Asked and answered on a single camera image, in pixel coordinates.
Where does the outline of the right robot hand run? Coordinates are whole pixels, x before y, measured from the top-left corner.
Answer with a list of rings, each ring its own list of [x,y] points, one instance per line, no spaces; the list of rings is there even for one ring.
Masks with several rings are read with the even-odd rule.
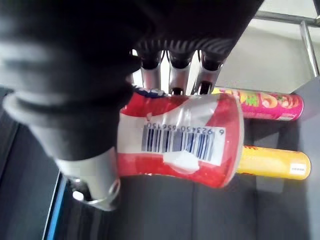
[[[84,202],[113,211],[126,77],[162,50],[227,58],[260,0],[3,0],[0,84],[6,112],[29,127]]]

